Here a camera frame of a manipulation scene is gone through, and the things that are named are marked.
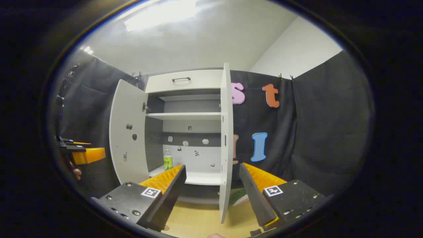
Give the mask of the white cabinet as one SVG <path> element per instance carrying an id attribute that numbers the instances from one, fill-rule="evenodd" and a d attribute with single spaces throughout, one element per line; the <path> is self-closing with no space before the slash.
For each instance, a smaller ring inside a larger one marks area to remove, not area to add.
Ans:
<path id="1" fill-rule="evenodd" d="M 186 166 L 182 201 L 219 205 L 220 88 L 147 94 L 159 145 L 170 150 L 174 166 Z"/>

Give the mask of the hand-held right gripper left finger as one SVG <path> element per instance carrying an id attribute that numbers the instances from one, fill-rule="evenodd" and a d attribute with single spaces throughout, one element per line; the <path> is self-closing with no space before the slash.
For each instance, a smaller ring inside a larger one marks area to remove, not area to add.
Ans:
<path id="1" fill-rule="evenodd" d="M 179 165 L 141 183 L 124 182 L 100 198 L 96 206 L 114 218 L 162 231 L 186 181 L 186 166 Z"/>

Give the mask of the white cabinet door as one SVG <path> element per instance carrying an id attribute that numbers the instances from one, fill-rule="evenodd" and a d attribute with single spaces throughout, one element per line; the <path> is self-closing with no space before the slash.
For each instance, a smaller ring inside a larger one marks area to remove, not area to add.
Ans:
<path id="1" fill-rule="evenodd" d="M 120 184 L 149 178 L 145 149 L 148 94 L 119 80 L 111 105 L 109 143 L 112 164 Z"/>
<path id="2" fill-rule="evenodd" d="M 224 63 L 221 86 L 221 154 L 220 154 L 220 188 L 219 212 L 220 223 L 223 224 L 228 212 L 234 155 L 234 116 L 231 90 L 231 72 L 228 63 Z"/>

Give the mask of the watermelon slice toy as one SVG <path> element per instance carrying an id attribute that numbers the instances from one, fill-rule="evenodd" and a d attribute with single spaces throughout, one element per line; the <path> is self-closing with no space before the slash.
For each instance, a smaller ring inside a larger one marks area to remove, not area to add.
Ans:
<path id="1" fill-rule="evenodd" d="M 249 201 L 249 196 L 245 188 L 235 189 L 231 191 L 231 194 L 229 197 L 229 205 L 238 206 L 247 201 Z"/>

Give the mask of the black backdrop cloth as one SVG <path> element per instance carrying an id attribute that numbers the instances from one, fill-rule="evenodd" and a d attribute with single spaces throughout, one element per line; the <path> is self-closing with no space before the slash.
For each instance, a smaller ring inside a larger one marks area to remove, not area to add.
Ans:
<path id="1" fill-rule="evenodd" d="M 72 62 L 60 79 L 64 98 L 57 133 L 91 142 L 108 142 L 112 97 L 119 80 L 144 89 L 147 76 L 131 77 L 94 56 Z M 246 100 L 234 104 L 237 159 L 249 162 L 252 134 L 266 132 L 263 161 L 254 163 L 283 179 L 300 179 L 328 196 L 348 186 L 361 167 L 374 109 L 364 72 L 345 51 L 295 77 L 231 71 Z"/>

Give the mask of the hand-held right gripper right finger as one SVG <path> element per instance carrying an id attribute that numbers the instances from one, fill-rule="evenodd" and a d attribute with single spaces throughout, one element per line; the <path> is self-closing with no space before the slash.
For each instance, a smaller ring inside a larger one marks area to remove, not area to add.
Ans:
<path id="1" fill-rule="evenodd" d="M 258 225 L 268 231 L 289 226 L 321 207 L 327 197 L 301 180 L 285 181 L 250 164 L 239 166 Z"/>

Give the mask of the green label bottle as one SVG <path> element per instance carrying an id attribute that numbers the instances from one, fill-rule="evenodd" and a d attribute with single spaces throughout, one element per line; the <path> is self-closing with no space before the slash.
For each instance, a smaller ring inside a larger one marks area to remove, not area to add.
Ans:
<path id="1" fill-rule="evenodd" d="M 165 171 L 173 168 L 173 156 L 168 148 L 164 150 L 163 163 Z"/>

